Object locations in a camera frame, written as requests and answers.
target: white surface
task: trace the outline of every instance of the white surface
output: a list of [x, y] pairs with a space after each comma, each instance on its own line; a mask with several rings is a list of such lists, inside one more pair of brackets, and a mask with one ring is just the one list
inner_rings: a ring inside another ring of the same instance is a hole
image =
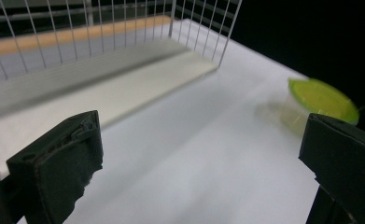
[[65, 223], [305, 223], [318, 184], [279, 118], [300, 76], [231, 42], [215, 74], [103, 130]]
[[[142, 59], [143, 54], [152, 59], [159, 56], [157, 51], [163, 51], [165, 52], [164, 55], [167, 56], [165, 59], [148, 64], [140, 63], [134, 69], [127, 71], [124, 71], [124, 66], [120, 69], [120, 66], [110, 64], [108, 67], [118, 68], [115, 69], [116, 74], [114, 76], [100, 81], [97, 80], [87, 88], [65, 92], [62, 97], [45, 98], [43, 102], [31, 104], [36, 97], [54, 94], [54, 91], [61, 90], [65, 86], [62, 84], [58, 88], [58, 83], [73, 83], [71, 76], [77, 80], [77, 84], [79, 81], [85, 82], [95, 79], [95, 77], [83, 76], [85, 74], [77, 71], [77, 69], [82, 70], [79, 66], [67, 64], [64, 67], [69, 70], [62, 73], [56, 72], [64, 70], [63, 68], [54, 68], [49, 71], [39, 72], [40, 74], [37, 76], [33, 74], [37, 78], [24, 76], [0, 83], [0, 112], [10, 110], [0, 118], [1, 178], [8, 175], [5, 163], [8, 158], [34, 142], [62, 120], [84, 111], [98, 110], [101, 114], [101, 125], [106, 126], [112, 121], [121, 119], [135, 111], [135, 109], [217, 68], [215, 64], [201, 55], [186, 50], [185, 47], [180, 46], [173, 40], [163, 39], [156, 44], [156, 48], [145, 48], [146, 45], [143, 45], [135, 47], [139, 50], [117, 51], [114, 54], [122, 54], [122, 62], [126, 59], [142, 62], [144, 61]], [[108, 60], [108, 57], [105, 57], [105, 62], [112, 63]], [[97, 70], [96, 75], [99, 77], [111, 74], [108, 67], [107, 69], [102, 67], [105, 65], [101, 59], [89, 59], [86, 63], [90, 63], [90, 66], [85, 67], [89, 67], [87, 69], [90, 70]], [[57, 75], [56, 78], [49, 78], [48, 73], [51, 74], [51, 70], [56, 71], [53, 72]], [[23, 109], [14, 108], [22, 105]]]

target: metal wire grid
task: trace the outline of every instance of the metal wire grid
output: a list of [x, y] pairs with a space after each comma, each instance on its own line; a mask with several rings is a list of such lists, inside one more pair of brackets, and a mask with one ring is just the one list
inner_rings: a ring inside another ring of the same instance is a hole
[[[165, 37], [172, 37], [220, 64], [242, 0], [81, 0], [80, 4], [77, 0], [69, 0], [74, 4], [64, 0], [63, 7], [43, 0], [40, 10], [22, 0], [24, 10], [18, 14], [11, 14], [4, 1], [0, 0], [0, 24], [12, 39], [15, 52], [0, 50], [0, 79]], [[16, 32], [22, 26], [25, 31]], [[99, 35], [93, 37], [93, 29], [98, 28]], [[66, 42], [62, 40], [65, 32], [69, 33]], [[50, 47], [44, 44], [42, 35], [51, 33]], [[35, 37], [31, 39], [34, 49], [21, 48], [26, 35]]]

